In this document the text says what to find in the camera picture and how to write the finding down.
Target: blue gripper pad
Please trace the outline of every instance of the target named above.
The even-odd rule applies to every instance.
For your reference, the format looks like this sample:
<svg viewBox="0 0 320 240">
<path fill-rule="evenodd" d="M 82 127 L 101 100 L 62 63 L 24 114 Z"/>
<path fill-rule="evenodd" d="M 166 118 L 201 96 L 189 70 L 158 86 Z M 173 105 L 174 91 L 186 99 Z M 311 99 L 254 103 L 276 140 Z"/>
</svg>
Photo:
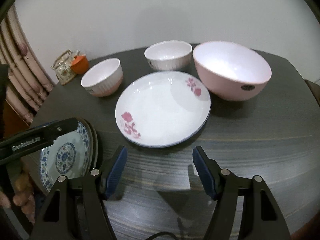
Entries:
<svg viewBox="0 0 320 240">
<path fill-rule="evenodd" d="M 204 191 L 214 199 L 215 196 L 217 196 L 217 192 L 215 191 L 215 181 L 197 148 L 193 149 L 192 159 L 199 174 Z"/>
<path fill-rule="evenodd" d="M 118 158 L 115 161 L 115 164 L 111 168 L 111 171 L 106 178 L 106 190 L 104 195 L 106 198 L 109 198 L 116 191 L 116 187 L 121 178 L 122 171 L 124 170 L 124 166 L 127 162 L 128 152 L 125 147 L 122 148 L 121 152 L 118 155 Z"/>
</svg>

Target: white plate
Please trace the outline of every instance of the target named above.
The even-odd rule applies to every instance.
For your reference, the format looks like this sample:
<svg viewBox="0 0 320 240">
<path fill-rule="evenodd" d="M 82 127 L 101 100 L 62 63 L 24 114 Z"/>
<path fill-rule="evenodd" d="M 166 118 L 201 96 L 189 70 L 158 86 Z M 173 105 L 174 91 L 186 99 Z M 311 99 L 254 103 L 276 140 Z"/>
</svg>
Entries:
<svg viewBox="0 0 320 240">
<path fill-rule="evenodd" d="M 77 130 L 59 136 L 53 145 L 41 150 L 39 172 L 44 187 L 50 191 L 61 175 L 68 179 L 84 176 L 90 151 L 88 131 L 78 121 Z"/>
<path fill-rule="evenodd" d="M 197 78 L 179 71 L 157 72 L 123 91 L 116 105 L 116 123 L 137 145 L 168 147 L 193 136 L 210 108 L 209 92 Z"/>
</svg>

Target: white bowl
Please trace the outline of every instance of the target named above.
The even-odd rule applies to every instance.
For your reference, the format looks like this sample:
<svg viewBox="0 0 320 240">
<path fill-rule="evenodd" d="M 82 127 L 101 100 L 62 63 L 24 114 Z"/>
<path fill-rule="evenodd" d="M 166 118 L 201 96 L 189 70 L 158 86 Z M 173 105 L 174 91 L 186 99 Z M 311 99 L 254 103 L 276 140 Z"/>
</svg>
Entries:
<svg viewBox="0 0 320 240">
<path fill-rule="evenodd" d="M 123 79 L 120 60 L 109 58 L 90 68 L 81 79 L 81 85 L 95 97 L 116 92 Z"/>
<path fill-rule="evenodd" d="M 177 70 L 191 61 L 192 46 L 184 41 L 163 41 L 147 48 L 144 56 L 154 70 Z"/>
<path fill-rule="evenodd" d="M 201 81 L 228 101 L 244 101 L 257 95 L 271 78 L 267 61 L 257 52 L 226 41 L 209 41 L 193 50 Z"/>
</svg>

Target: blue and white plate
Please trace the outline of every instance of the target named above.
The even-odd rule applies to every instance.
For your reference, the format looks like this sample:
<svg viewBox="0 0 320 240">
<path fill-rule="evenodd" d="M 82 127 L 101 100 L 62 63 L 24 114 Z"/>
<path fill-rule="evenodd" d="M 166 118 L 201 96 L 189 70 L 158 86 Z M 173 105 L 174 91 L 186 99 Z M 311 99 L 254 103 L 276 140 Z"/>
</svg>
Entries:
<svg viewBox="0 0 320 240">
<path fill-rule="evenodd" d="M 61 175 L 69 179 L 85 175 L 90 165 L 89 133 L 78 121 L 77 130 L 58 137 L 53 145 L 41 150 L 40 177 L 48 191 Z"/>
</svg>

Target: curtain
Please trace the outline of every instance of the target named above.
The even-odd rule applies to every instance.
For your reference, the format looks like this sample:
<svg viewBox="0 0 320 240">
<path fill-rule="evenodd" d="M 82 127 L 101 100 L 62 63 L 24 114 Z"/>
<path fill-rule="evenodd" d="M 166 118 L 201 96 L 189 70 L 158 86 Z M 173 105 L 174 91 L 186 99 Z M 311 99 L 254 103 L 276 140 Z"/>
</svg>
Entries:
<svg viewBox="0 0 320 240">
<path fill-rule="evenodd" d="M 30 124 L 53 85 L 30 51 L 14 6 L 0 23 L 0 63 L 10 67 L 6 101 Z"/>
</svg>

